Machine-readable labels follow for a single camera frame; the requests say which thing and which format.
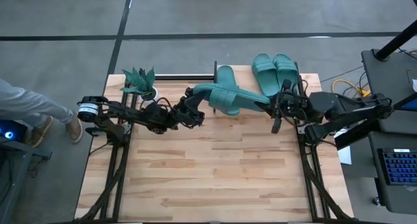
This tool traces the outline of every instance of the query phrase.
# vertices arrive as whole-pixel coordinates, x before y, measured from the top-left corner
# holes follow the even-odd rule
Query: sneaker
[[[72,116],[70,123],[65,125],[66,130],[70,133],[70,138],[73,143],[78,143],[83,136],[83,126],[76,114]]]
[[[44,140],[45,133],[49,130],[52,125],[53,118],[48,116],[46,118],[45,125],[43,127],[34,127],[31,132],[31,137],[29,139],[28,144],[32,145],[32,147],[37,147],[39,144]]]

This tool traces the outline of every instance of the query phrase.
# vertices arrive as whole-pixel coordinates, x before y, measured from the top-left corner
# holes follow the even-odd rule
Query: keyboard
[[[379,149],[388,185],[417,186],[417,150]]]

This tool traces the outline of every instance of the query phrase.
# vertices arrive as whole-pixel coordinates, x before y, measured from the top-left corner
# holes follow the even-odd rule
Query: wooden table
[[[240,88],[260,93],[250,66],[233,69]],[[317,74],[302,77],[309,83],[308,93],[321,91]],[[123,75],[110,75],[104,95],[120,101],[123,83]],[[175,104],[196,83],[157,81],[155,86]],[[230,117],[213,113],[207,102],[199,109],[205,120],[193,130],[179,126],[156,135],[134,126],[119,221],[311,221],[294,127],[283,120],[279,134],[273,135],[265,113],[241,109],[239,116]],[[91,150],[105,142],[97,137]],[[352,216],[336,148],[323,144],[317,150],[327,190]],[[104,189],[110,152],[106,147],[90,156],[76,217]],[[317,190],[315,197],[321,213]]]

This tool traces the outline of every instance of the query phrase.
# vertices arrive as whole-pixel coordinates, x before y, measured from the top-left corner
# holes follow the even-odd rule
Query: artificial plant
[[[140,68],[137,71],[134,67],[132,72],[122,70],[126,76],[126,82],[131,84],[131,87],[124,87],[121,89],[123,92],[127,93],[137,93],[142,95],[143,98],[151,98],[154,91],[153,85],[155,82],[155,72],[154,68],[149,70],[146,74],[145,70]]]

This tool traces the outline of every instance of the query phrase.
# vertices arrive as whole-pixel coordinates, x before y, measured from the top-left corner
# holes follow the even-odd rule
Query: concrete floor
[[[0,0],[0,36],[116,35],[126,0]],[[415,20],[412,0],[132,0],[126,35],[175,33],[327,33],[401,31]],[[133,66],[159,74],[210,73],[220,64],[250,64],[259,53],[286,53],[300,72],[321,80],[362,65],[360,52],[392,37],[123,41],[115,73]],[[0,42],[0,77],[76,109],[102,94],[114,40]],[[413,39],[404,49],[417,48]],[[357,82],[363,68],[341,76]],[[325,91],[336,78],[323,83]],[[337,86],[341,92],[345,87]],[[38,176],[26,178],[15,223],[71,220],[91,138],[71,145],[55,122],[41,147],[53,150]],[[373,181],[346,175],[355,217],[415,223],[370,199]]]

